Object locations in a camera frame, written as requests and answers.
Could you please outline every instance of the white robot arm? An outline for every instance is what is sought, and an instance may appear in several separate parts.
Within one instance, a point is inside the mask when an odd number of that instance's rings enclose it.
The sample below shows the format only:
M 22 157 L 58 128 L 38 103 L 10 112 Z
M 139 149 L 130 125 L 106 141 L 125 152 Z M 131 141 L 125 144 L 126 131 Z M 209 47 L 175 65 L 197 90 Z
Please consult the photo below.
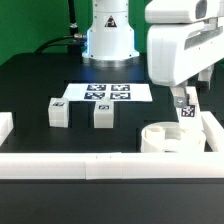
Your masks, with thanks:
M 199 73 L 209 86 L 213 65 L 224 57 L 223 0 L 154 0 L 145 10 L 148 72 L 168 86 L 174 105 L 187 104 L 187 80 Z

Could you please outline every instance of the black table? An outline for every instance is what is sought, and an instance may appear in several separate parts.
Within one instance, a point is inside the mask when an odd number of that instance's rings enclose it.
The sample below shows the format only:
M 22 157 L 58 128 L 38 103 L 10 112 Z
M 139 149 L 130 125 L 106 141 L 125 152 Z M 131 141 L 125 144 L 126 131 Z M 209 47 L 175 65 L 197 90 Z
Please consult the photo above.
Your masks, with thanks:
M 201 110 L 223 124 L 223 68 L 211 90 L 199 91 Z M 93 128 L 93 102 L 70 103 L 69 128 L 50 128 L 51 97 L 69 83 L 148 83 L 153 103 L 116 102 L 115 128 Z M 14 130 L 1 153 L 86 153 L 140 150 L 150 123 L 177 121 L 168 88 L 154 86 L 145 55 L 119 69 L 80 64 L 66 54 L 20 54 L 0 67 L 0 111 L 13 112 Z M 0 222 L 6 223 L 223 223 L 223 179 L 1 180 Z

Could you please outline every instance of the green background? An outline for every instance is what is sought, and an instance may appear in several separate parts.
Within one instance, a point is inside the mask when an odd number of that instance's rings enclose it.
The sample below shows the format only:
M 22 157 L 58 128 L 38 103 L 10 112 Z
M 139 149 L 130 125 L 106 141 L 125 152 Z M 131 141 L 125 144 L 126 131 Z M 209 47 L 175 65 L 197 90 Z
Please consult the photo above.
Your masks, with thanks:
M 92 24 L 92 0 L 74 0 L 79 31 Z M 146 51 L 149 25 L 144 19 L 150 0 L 129 0 L 129 23 L 135 30 L 135 48 Z M 67 0 L 0 0 L 0 64 L 18 53 L 34 52 L 48 40 L 69 35 Z M 63 51 L 55 48 L 54 52 Z

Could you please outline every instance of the small white box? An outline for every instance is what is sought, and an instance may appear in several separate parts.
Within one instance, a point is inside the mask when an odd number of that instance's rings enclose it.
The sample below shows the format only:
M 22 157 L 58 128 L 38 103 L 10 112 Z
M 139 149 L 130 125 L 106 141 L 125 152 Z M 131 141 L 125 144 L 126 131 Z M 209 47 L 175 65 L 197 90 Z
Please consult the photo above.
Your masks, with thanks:
M 68 127 L 69 120 L 69 101 L 66 98 L 51 98 L 49 107 L 50 127 Z
M 0 113 L 0 146 L 8 137 L 13 129 L 13 120 L 11 112 Z
M 103 98 L 96 102 L 94 109 L 94 128 L 113 128 L 114 102 Z

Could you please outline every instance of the cable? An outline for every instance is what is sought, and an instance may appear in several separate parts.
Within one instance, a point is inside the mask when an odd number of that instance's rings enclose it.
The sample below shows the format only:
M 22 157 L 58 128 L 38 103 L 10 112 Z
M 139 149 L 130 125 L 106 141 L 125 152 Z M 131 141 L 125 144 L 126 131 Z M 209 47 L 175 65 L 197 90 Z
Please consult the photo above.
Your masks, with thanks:
M 49 48 L 49 47 L 58 47 L 58 46 L 79 46 L 82 47 L 84 46 L 84 43 L 64 43 L 64 44 L 49 44 L 47 45 L 45 48 L 42 48 L 40 51 L 37 52 L 37 54 L 42 53 L 45 49 Z
M 69 18 L 70 18 L 70 34 L 78 33 L 78 26 L 76 23 L 74 0 L 68 0 Z
M 73 36 L 63 36 L 63 37 L 58 37 L 55 38 L 53 40 L 50 40 L 44 44 L 42 44 L 34 53 L 35 54 L 39 54 L 41 53 L 43 50 L 45 50 L 46 48 L 48 48 L 48 46 L 50 46 L 51 44 L 58 42 L 58 41 L 62 41 L 62 40 L 68 40 L 68 39 L 74 39 Z

